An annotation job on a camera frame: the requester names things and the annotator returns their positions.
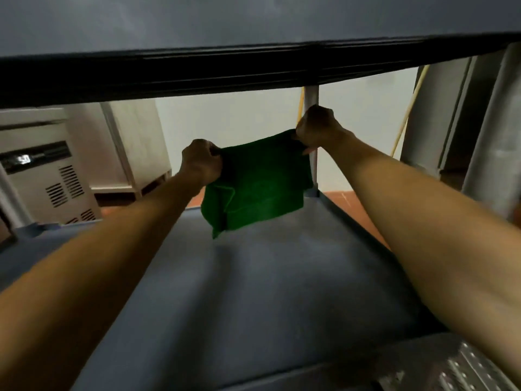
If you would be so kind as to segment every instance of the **vent grille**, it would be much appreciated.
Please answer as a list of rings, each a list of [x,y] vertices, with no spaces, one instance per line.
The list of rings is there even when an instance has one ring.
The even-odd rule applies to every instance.
[[[62,184],[54,184],[48,188],[45,188],[47,195],[49,195],[50,202],[54,207],[59,207],[64,203],[67,203],[67,196],[63,190]]]
[[[72,198],[83,195],[83,188],[72,165],[61,167],[60,174]]]
[[[94,215],[91,209],[82,212],[80,217],[82,221],[93,221],[96,219],[96,216]]]

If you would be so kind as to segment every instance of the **red tile floor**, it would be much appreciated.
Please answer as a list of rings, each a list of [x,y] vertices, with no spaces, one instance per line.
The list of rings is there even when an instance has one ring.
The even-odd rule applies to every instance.
[[[378,230],[376,229],[376,226],[374,226],[373,222],[369,219],[369,216],[362,207],[360,200],[358,200],[358,197],[356,197],[355,192],[334,191],[325,192],[325,194],[333,203],[335,203],[338,207],[340,207],[342,210],[348,213],[348,215],[351,218],[353,218],[356,222],[363,226],[369,233],[376,237],[380,242],[387,245],[380,232],[378,232]],[[204,188],[199,192],[199,194],[196,197],[194,197],[190,201],[187,207],[199,207],[203,202],[203,197]],[[101,214],[103,215],[103,217],[107,217],[114,211],[119,210],[120,208],[121,207],[119,206],[102,207]]]

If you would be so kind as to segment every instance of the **fist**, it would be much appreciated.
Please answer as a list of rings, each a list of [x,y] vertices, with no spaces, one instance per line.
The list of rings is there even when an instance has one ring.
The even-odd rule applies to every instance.
[[[182,152],[179,173],[197,178],[202,186],[214,182],[223,169],[223,160],[218,151],[218,147],[210,141],[201,138],[192,141]]]
[[[311,106],[296,126],[296,138],[308,147],[304,154],[334,144],[339,135],[352,134],[335,119],[333,110]]]

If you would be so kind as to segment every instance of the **green cloth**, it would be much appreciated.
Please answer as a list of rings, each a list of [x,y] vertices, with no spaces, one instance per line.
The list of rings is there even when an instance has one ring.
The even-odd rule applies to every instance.
[[[213,238],[303,207],[313,181],[309,156],[302,156],[305,147],[291,138],[294,132],[220,150],[223,171],[206,187],[201,205]]]

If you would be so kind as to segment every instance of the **metal post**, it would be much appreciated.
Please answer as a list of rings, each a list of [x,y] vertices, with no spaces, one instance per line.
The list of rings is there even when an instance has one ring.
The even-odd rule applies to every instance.
[[[521,43],[505,52],[462,192],[504,218],[521,196]]]
[[[11,185],[9,177],[0,164],[0,208],[9,219],[11,229],[22,228],[34,223],[29,211]]]
[[[315,104],[318,104],[318,85],[304,87],[304,112]],[[318,188],[317,184],[317,155],[318,151],[309,154],[309,162],[311,163],[311,177],[313,178],[313,186]]]

